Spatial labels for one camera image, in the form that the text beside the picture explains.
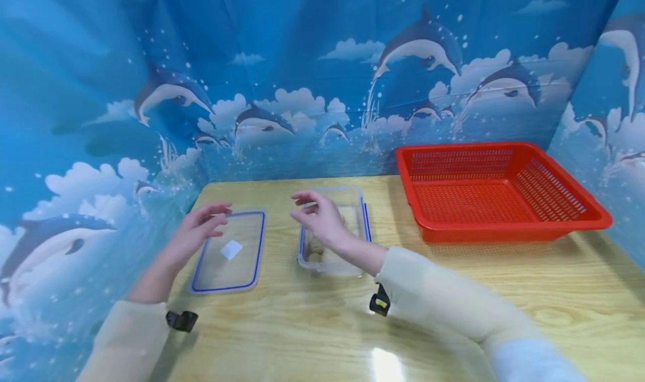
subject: light blue sleeve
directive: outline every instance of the light blue sleeve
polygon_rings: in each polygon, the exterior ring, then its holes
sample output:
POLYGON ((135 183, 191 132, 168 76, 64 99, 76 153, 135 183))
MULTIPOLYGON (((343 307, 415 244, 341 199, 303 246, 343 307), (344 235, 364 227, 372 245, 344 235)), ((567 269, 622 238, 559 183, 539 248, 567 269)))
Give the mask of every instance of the light blue sleeve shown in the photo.
POLYGON ((586 382, 557 349, 543 339, 508 341, 492 354, 491 367, 499 382, 586 382))

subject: black wrist strap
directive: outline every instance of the black wrist strap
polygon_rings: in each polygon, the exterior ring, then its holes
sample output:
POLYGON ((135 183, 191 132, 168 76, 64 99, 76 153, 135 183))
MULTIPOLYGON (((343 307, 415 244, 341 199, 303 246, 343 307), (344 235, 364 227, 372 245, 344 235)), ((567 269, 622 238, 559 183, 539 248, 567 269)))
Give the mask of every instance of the black wrist strap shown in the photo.
POLYGON ((390 310, 390 297, 387 296, 383 285, 378 285, 378 292, 372 296, 370 300, 370 311, 382 316, 387 316, 390 310))
POLYGON ((198 317, 199 316, 196 313, 192 313, 187 310, 184 310, 181 315, 174 313, 173 311, 169 311, 166 314, 166 323, 168 323, 168 326, 174 330, 190 333, 190 331, 193 330, 193 326, 195 326, 195 323, 198 321, 198 317))

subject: white paper square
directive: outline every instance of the white paper square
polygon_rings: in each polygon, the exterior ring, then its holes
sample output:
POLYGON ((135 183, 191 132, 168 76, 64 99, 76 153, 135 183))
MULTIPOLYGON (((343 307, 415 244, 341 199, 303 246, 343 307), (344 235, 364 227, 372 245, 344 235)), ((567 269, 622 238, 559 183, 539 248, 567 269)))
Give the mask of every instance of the white paper square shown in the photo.
POLYGON ((235 257, 236 254, 239 253, 240 250, 242 250, 242 245, 232 239, 229 243, 226 244, 226 246, 222 248, 222 250, 220 250, 220 252, 226 259, 231 260, 235 257))

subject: blue lid rim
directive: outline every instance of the blue lid rim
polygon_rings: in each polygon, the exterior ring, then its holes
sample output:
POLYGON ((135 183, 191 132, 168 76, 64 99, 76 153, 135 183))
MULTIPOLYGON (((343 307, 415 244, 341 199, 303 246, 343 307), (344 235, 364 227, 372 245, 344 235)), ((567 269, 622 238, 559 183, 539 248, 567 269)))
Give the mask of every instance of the blue lid rim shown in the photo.
POLYGON ((195 287, 195 281, 197 280, 197 276, 199 274, 199 268, 201 267, 202 260, 204 259, 205 251, 207 251, 208 247, 208 242, 205 241, 204 247, 202 248, 201 254, 199 255, 199 261, 198 261, 198 266, 195 269, 195 273, 193 274, 193 280, 192 283, 190 284, 190 289, 191 291, 194 292, 215 292, 215 291, 228 291, 228 290, 239 290, 242 288, 248 288, 252 287, 256 282, 258 281, 258 271, 259 271, 259 264, 260 264, 260 256, 262 255, 262 242, 264 241, 264 222, 266 221, 267 214, 264 213, 264 211, 245 211, 245 212, 234 212, 232 214, 229 214, 226 216, 227 218, 230 217, 241 217, 241 216, 248 216, 248 215, 253 215, 253 214, 260 214, 262 215, 262 224, 260 225, 260 241, 258 242, 258 256, 255 258, 255 270, 253 273, 253 279, 249 284, 244 284, 244 285, 233 285, 231 287, 224 287, 224 288, 196 288, 195 287))

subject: beige sleeve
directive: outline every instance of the beige sleeve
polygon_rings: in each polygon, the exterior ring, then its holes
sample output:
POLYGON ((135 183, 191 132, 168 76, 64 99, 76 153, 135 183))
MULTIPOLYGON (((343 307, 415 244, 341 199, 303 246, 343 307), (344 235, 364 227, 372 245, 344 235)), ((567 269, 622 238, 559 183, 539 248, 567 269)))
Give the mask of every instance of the beige sleeve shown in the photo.
POLYGON ((391 248, 376 276, 391 313, 421 326, 441 323, 480 344, 487 354, 506 341, 542 338, 521 310, 492 290, 419 254, 391 248))
POLYGON ((117 302, 94 340, 77 382, 145 382, 161 356, 170 328, 166 303, 117 302))

